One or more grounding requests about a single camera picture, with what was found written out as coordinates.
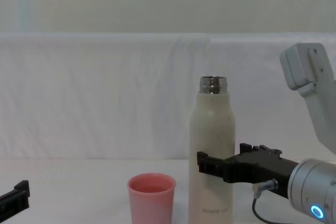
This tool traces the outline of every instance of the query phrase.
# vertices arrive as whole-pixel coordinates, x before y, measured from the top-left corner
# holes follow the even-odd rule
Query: black cable
[[[262,218],[256,211],[256,202],[257,202],[257,199],[253,199],[253,203],[252,203],[252,211],[254,213],[254,215],[259,219],[261,220],[262,222],[264,223],[267,223],[267,224],[289,224],[289,223],[280,223],[280,222],[272,222],[272,221],[269,221],[269,220],[265,220],[264,218]]]

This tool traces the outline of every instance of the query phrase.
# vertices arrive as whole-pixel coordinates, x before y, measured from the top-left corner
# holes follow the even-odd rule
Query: white wall
[[[17,0],[0,0],[0,31],[16,31],[19,28]]]
[[[1,5],[0,29],[6,30],[4,20],[11,24],[13,17]],[[336,0],[19,0],[19,10],[20,29],[29,31],[226,33],[336,29]]]

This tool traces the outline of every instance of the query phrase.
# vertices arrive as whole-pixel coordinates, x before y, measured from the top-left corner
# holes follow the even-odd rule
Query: blue led ring
[[[323,211],[318,206],[312,206],[311,212],[319,219],[322,219],[324,217]]]

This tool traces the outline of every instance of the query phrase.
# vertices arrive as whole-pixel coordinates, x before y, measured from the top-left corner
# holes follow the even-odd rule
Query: cup rim
[[[145,176],[163,176],[165,178],[167,178],[168,180],[170,180],[172,182],[172,187],[167,189],[167,190],[164,190],[164,191],[158,191],[158,192],[155,192],[155,193],[145,193],[143,191],[137,191],[137,190],[134,190],[132,187],[131,187],[131,183],[139,178],[139,177],[145,177]],[[127,182],[127,187],[128,187],[128,190],[131,192],[131,193],[134,193],[134,194],[138,194],[138,195],[147,195],[147,196],[157,196],[157,195],[162,195],[162,194],[167,194],[171,191],[173,191],[176,187],[176,180],[172,177],[172,176],[169,176],[167,174],[163,174],[163,173],[142,173],[142,174],[138,174],[138,175],[135,175],[134,177],[130,178],[130,180]]]

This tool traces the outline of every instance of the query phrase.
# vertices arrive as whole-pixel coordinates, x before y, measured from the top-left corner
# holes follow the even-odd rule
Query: white backdrop
[[[335,31],[336,0],[0,0],[0,31]]]
[[[1,34],[0,157],[187,158],[199,78],[228,78],[237,144],[336,160],[279,54],[336,34]]]

